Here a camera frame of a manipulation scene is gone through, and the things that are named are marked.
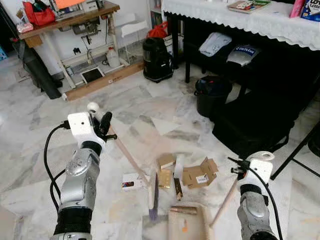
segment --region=folded cloth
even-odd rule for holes
[[[199,51],[207,57],[215,55],[223,46],[228,45],[232,38],[220,32],[213,32],[199,48]]]

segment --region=small white box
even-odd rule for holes
[[[132,190],[139,190],[144,187],[146,187],[146,184],[142,180],[142,178],[139,176],[138,173],[129,173],[129,174],[123,175],[121,188],[125,192],[132,191]]]

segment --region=wooden board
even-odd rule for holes
[[[127,66],[121,70],[115,71],[109,75],[106,75],[104,77],[101,77],[97,80],[89,82],[87,85],[78,87],[76,89],[72,89],[70,91],[67,91],[66,97],[68,101],[72,101],[75,99],[82,98],[83,96],[92,93],[98,89],[101,89],[105,86],[108,86],[114,82],[117,82],[125,77],[128,77],[132,74],[135,74],[142,70],[144,68],[144,63],[139,62],[136,64],[132,64],[130,66]]]
[[[42,44],[42,40],[39,35],[27,37],[24,40],[29,48],[33,48]]]
[[[67,19],[64,19],[61,21],[51,22],[51,23],[43,25],[43,26],[33,25],[34,29],[32,31],[27,31],[27,32],[20,34],[19,38],[22,40],[22,39],[33,37],[33,36],[48,32],[48,31],[52,31],[54,29],[58,29],[58,28],[62,28],[62,27],[66,27],[66,26],[70,26],[70,25],[74,25],[74,24],[79,24],[79,23],[85,22],[87,20],[93,19],[97,16],[102,16],[102,15],[116,12],[119,9],[120,9],[120,6],[118,4],[114,4],[112,2],[105,1],[104,7],[99,10],[85,12],[83,14],[80,14],[80,15],[77,15],[74,17],[70,17],[70,18],[67,18]]]

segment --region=white plastic bottle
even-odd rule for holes
[[[113,47],[109,47],[109,51],[106,54],[106,58],[108,59],[109,66],[111,68],[116,68],[120,66],[119,56]]]

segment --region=black trash bin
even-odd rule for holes
[[[212,120],[212,111],[226,103],[231,90],[232,84],[220,76],[205,76],[199,79],[194,92],[198,113]]]

